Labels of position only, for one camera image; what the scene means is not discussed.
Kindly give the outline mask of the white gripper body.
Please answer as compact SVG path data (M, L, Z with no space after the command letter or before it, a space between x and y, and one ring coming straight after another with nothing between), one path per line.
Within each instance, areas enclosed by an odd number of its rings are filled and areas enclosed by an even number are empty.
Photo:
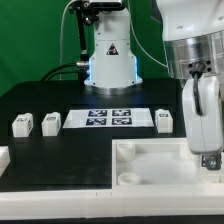
M219 80L216 76L202 77L198 83L202 115L195 109L192 79L182 92L186 137L193 154L220 153L224 146L222 106Z

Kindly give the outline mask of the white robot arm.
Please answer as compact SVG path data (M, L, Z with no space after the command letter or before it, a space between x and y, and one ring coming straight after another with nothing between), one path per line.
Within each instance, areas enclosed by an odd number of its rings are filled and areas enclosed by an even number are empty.
M224 0L154 0L162 18L168 73L183 80L190 151L209 170L221 168L224 132L219 77L224 75ZM89 0L97 12L95 51L86 87L119 93L142 82L130 51L130 13L121 0Z

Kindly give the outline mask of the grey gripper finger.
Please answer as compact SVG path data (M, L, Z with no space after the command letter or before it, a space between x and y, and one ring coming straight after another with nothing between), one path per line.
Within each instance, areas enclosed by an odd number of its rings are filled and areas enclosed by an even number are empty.
M221 169L221 154L207 154L202 156L202 163L203 167L206 167L210 171L216 171Z

